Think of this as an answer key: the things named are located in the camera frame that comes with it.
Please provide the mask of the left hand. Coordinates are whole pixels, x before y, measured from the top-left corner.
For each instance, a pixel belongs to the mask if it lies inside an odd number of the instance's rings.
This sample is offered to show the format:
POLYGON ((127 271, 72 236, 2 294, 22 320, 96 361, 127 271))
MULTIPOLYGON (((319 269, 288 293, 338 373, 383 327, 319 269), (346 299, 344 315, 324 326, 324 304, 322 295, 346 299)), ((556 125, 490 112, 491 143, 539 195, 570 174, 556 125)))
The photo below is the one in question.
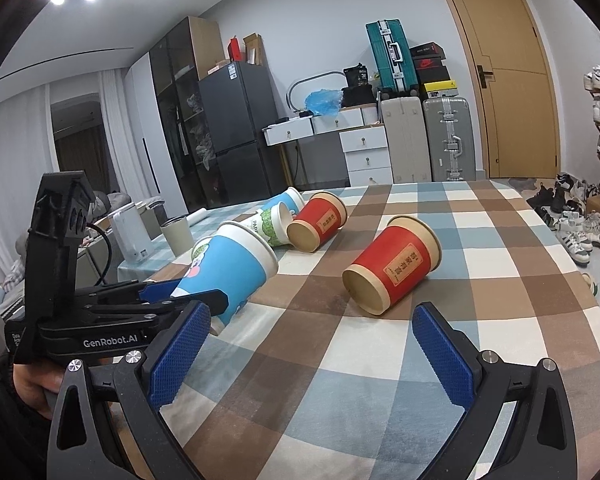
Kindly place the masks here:
POLYGON ((64 375, 62 367, 46 362, 15 364, 12 368, 12 381, 20 399, 47 419, 53 418, 47 396, 59 392, 64 375))

